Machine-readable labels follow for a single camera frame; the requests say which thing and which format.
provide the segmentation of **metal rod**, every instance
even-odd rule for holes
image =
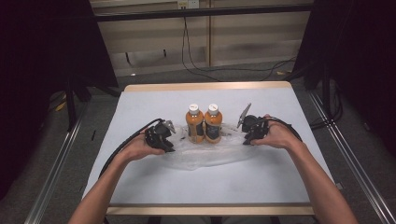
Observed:
[[[212,7],[212,8],[196,8],[196,9],[184,9],[184,10],[176,9],[176,10],[162,10],[162,11],[148,11],[148,12],[103,13],[103,14],[96,14],[93,17],[52,18],[50,20],[57,22],[137,21],[137,20],[183,18],[183,17],[299,12],[299,11],[311,11],[312,8],[313,8],[313,4],[277,5],[277,6],[265,6],[265,7]]]
[[[69,116],[69,128],[67,129],[70,132],[74,125],[76,124],[77,115],[76,115],[76,106],[74,103],[74,93],[73,93],[73,81],[70,76],[67,77],[66,82],[66,102],[67,102],[67,114]]]
[[[24,224],[40,223],[41,218],[43,217],[44,212],[47,208],[47,205],[50,202],[50,197],[52,195],[52,192],[55,190],[55,185],[58,182],[58,179],[61,175],[61,171],[64,167],[64,162],[77,136],[81,124],[81,119],[83,118],[87,107],[88,107],[88,103],[85,103],[82,107],[82,111],[80,112],[76,124],[64,139],[64,144],[62,145],[59,151],[58,157],[56,158],[55,163],[53,164],[52,169],[49,172],[49,176],[47,177],[47,180],[43,188],[41,189],[39,195],[35,199],[35,203],[32,209],[30,210],[29,215],[26,218]]]
[[[330,74],[327,64],[323,65],[322,97],[324,111],[327,113],[330,119],[333,119],[332,109],[330,107]]]
[[[328,120],[326,116],[326,112],[323,109],[323,102],[320,101],[320,98],[317,94],[310,92],[309,96],[311,97],[312,102],[314,103],[315,108],[319,112],[321,118],[323,120]],[[384,198],[370,179],[370,177],[366,174],[355,154],[353,153],[352,148],[347,143],[347,140],[342,135],[341,131],[338,129],[338,126],[335,122],[327,125],[327,128],[332,135],[336,145],[340,149],[340,152],[343,154],[346,163],[351,169],[353,175],[356,177],[356,180],[361,185],[361,189],[366,194],[367,199],[371,203],[372,207],[376,211],[378,217],[381,219],[381,222],[384,224],[396,223],[396,219],[391,213],[389,206],[385,202]]]

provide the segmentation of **black curtain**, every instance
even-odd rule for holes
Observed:
[[[68,79],[117,86],[88,0],[0,6],[0,199],[31,157],[49,98]],[[83,82],[80,86],[89,86]]]
[[[299,75],[314,89],[326,65],[348,101],[396,156],[395,11],[389,0],[316,0],[293,72],[308,67]]]

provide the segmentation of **clear plastic bag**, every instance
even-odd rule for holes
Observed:
[[[194,144],[189,141],[187,126],[175,126],[176,132],[167,139],[174,144],[175,152],[163,156],[165,165],[182,170],[216,166],[243,161],[257,153],[254,146],[244,146],[245,133],[227,124],[221,124],[221,140],[217,144],[206,141]]]

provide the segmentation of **wooden table edge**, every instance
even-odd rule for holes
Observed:
[[[135,216],[312,216],[311,205],[280,206],[110,206],[108,215]]]
[[[124,91],[194,91],[264,88],[291,88],[291,85],[287,81],[138,84],[128,85]]]

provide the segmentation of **white table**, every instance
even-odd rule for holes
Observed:
[[[132,85],[120,97],[84,195],[121,142],[157,118],[185,125],[185,114],[192,103],[198,104],[204,113],[210,104],[218,104],[223,123],[235,127],[248,103],[252,103],[250,115],[270,114],[292,124],[332,178],[288,82]],[[313,215],[304,183],[286,150],[242,146],[242,142],[238,146],[241,151],[254,148],[254,156],[222,165],[203,165],[194,170],[177,169],[163,156],[149,156],[131,162],[117,185],[107,213],[148,216]]]

